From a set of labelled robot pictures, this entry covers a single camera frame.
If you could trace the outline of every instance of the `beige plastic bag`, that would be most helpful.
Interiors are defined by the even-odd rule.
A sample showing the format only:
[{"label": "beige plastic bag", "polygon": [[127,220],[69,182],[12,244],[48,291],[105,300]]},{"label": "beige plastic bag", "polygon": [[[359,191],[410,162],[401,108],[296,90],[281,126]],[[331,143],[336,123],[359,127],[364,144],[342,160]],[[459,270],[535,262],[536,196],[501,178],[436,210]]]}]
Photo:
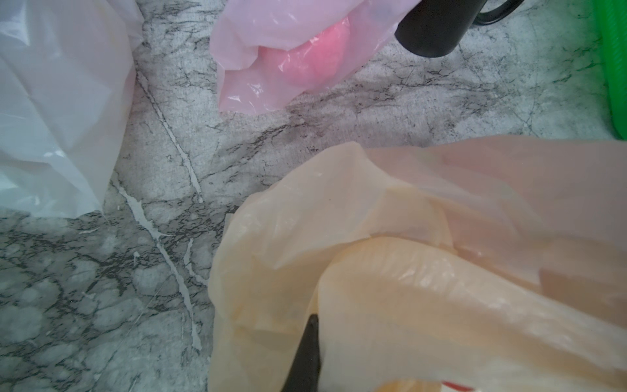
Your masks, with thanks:
[{"label": "beige plastic bag", "polygon": [[627,389],[627,144],[321,152],[214,258],[211,392],[279,392],[311,313],[328,392]]}]

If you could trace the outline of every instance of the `mug handle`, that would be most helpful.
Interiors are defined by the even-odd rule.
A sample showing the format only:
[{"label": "mug handle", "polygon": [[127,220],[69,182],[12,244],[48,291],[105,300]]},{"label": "mug handle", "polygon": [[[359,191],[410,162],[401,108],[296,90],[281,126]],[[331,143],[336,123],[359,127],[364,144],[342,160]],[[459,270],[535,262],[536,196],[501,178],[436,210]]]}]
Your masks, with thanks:
[{"label": "mug handle", "polygon": [[486,13],[480,13],[479,15],[477,15],[473,24],[486,26],[488,24],[496,23],[507,15],[511,14],[512,11],[518,8],[518,6],[520,6],[523,1],[524,0],[507,0],[499,7],[496,7],[495,9]]}]

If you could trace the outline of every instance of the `marble floor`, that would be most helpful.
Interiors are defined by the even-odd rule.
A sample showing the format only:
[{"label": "marble floor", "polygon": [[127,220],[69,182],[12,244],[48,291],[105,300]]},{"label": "marble floor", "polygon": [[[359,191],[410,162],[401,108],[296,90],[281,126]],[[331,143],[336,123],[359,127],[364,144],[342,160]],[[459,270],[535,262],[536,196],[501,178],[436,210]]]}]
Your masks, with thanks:
[{"label": "marble floor", "polygon": [[256,118],[216,110],[224,1],[138,3],[145,41],[102,212],[2,211],[0,392],[205,391],[225,216],[326,147],[612,138],[587,0],[526,0],[444,58],[390,43],[331,91]]}]

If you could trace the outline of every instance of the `black object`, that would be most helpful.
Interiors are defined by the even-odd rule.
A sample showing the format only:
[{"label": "black object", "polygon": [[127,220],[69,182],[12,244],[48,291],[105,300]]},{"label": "black object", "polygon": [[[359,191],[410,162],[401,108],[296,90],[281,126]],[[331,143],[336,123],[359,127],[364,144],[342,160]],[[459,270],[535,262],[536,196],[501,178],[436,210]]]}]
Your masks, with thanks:
[{"label": "black object", "polygon": [[281,392],[316,392],[320,375],[320,342],[318,315],[309,316],[294,362]]},{"label": "black object", "polygon": [[394,35],[415,55],[446,56],[455,49],[471,24],[498,22],[522,2],[505,0],[492,11],[481,13],[486,0],[422,0],[398,24]]}]

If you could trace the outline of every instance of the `pink plastic bag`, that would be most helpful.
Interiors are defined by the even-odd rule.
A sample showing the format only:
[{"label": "pink plastic bag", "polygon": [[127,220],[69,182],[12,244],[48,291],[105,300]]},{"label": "pink plastic bag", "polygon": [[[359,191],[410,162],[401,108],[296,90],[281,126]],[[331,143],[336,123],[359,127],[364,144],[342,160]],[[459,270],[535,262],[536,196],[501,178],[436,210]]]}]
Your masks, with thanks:
[{"label": "pink plastic bag", "polygon": [[218,108],[278,110],[354,73],[419,0],[229,0],[211,33]]}]

